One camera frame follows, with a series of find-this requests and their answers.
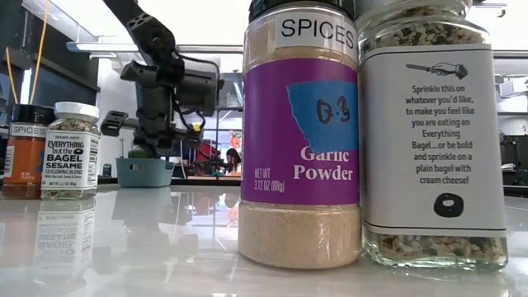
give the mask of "white jar lid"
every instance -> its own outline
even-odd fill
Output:
[[[83,116],[91,116],[99,119],[99,108],[88,104],[77,102],[57,102],[55,103],[55,114],[78,114]]]

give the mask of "orange spice jar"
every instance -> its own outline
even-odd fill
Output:
[[[47,106],[15,105],[7,142],[4,199],[39,199],[46,131],[55,120]]]

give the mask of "handwritten marker number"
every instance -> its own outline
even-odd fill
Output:
[[[337,104],[341,107],[341,111],[345,117],[341,118],[342,123],[346,123],[350,120],[350,110],[348,110],[347,99],[341,96],[337,99]]]
[[[346,123],[350,120],[350,110],[347,106],[347,99],[341,96],[337,99],[337,105],[341,108],[343,117],[341,118],[342,123]],[[326,125],[330,122],[333,117],[332,107],[330,104],[319,99],[317,100],[317,117],[321,124]]]

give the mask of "teal basket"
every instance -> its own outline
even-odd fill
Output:
[[[123,187],[169,186],[174,163],[151,158],[117,158],[117,183]]]

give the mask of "jar lid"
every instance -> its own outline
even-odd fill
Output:
[[[11,122],[49,125],[55,120],[53,107],[16,104],[11,111]]]
[[[83,116],[91,116],[99,119],[99,108],[88,104],[77,102],[57,102],[55,103],[55,114],[77,114]]]
[[[264,12],[269,11],[273,7],[277,7],[286,3],[293,2],[312,2],[314,4],[330,4],[334,7],[340,8],[348,17],[354,19],[354,1],[353,0],[252,0],[249,6],[249,21],[253,21],[261,16]]]

